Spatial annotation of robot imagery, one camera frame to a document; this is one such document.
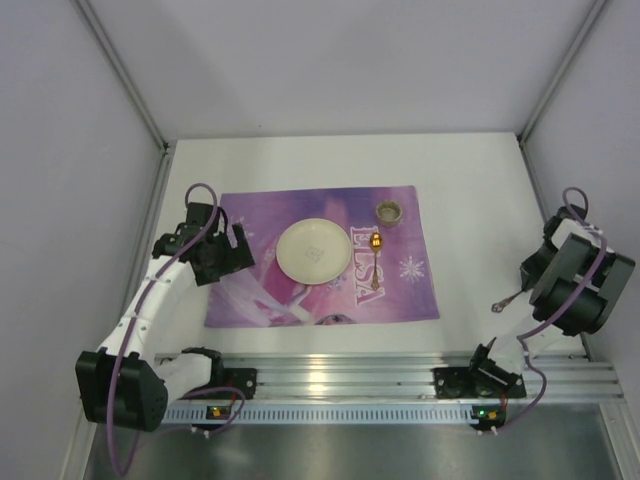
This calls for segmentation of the cream round plate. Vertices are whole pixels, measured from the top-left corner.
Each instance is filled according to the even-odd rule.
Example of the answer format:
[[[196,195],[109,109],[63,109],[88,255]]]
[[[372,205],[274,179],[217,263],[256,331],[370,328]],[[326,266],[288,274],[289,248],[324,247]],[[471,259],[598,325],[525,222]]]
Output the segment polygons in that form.
[[[336,279],[351,258],[352,244],[347,233],[338,224],[322,218],[292,224],[276,245],[281,271],[303,285],[321,285]]]

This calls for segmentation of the purple Elsa placemat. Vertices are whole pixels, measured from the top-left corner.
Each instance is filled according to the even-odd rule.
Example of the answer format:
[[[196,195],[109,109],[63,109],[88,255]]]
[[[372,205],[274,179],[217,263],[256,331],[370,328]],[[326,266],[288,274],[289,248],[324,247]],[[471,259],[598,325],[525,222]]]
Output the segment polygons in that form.
[[[211,287],[205,326],[439,318],[415,187],[226,193],[221,205],[255,264]]]

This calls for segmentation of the gold spoon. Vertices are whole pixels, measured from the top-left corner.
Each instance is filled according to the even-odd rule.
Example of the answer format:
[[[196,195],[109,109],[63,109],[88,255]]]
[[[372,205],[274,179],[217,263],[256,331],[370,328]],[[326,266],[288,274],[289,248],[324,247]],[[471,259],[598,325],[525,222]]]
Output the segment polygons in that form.
[[[373,274],[371,279],[371,288],[377,291],[380,288],[378,273],[378,254],[383,248],[384,241],[378,231],[374,231],[369,239],[369,247],[374,255]]]

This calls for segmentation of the small glass cup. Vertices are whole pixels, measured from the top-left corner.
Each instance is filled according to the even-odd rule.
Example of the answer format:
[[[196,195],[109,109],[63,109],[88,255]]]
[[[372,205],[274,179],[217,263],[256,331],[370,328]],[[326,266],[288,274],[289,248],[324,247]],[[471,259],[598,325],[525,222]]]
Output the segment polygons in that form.
[[[403,218],[401,205],[392,200],[385,200],[376,206],[376,217],[380,225],[392,228],[400,224]]]

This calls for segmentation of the purple metallic fork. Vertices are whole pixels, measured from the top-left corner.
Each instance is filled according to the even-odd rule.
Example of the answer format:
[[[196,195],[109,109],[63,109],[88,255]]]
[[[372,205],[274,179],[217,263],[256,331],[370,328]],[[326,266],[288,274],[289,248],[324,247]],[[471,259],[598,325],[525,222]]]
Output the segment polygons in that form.
[[[506,307],[508,307],[516,298],[518,298],[523,291],[519,291],[509,297],[506,297],[498,302],[495,302],[491,305],[491,311],[496,314],[500,314],[504,311]]]

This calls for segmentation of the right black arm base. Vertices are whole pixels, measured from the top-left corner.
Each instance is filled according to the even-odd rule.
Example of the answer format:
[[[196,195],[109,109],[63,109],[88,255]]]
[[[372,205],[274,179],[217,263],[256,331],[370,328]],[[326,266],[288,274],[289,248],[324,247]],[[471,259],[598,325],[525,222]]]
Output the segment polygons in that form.
[[[522,378],[504,391],[499,387],[479,383],[467,367],[439,367],[433,370],[435,395],[439,400],[454,399],[523,399],[527,396]]]

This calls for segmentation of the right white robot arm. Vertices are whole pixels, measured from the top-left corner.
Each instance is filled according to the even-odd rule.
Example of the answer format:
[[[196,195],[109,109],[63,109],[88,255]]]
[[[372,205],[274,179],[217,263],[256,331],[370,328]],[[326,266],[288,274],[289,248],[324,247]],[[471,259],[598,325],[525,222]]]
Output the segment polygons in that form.
[[[543,244],[520,266],[532,312],[480,344],[469,375],[480,396],[500,396],[519,381],[526,362],[565,337],[594,334],[611,315],[636,262],[611,249],[602,231],[565,207],[548,220]]]

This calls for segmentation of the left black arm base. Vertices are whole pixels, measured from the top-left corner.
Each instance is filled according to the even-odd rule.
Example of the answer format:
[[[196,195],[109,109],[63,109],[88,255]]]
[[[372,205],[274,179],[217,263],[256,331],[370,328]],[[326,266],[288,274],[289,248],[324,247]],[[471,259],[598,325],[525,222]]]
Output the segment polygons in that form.
[[[258,371],[254,368],[225,367],[222,375],[208,384],[197,387],[181,397],[181,400],[246,400],[254,398]]]

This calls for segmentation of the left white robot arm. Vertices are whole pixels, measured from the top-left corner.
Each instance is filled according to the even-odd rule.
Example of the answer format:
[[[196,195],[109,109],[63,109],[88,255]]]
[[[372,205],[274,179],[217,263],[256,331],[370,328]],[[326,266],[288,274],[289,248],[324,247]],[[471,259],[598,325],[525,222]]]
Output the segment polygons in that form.
[[[152,432],[174,401],[227,386],[218,351],[187,347],[162,365],[156,355],[187,292],[254,264],[241,224],[230,223],[220,207],[188,203],[185,220],[154,243],[143,281],[114,330],[76,361],[85,418]]]

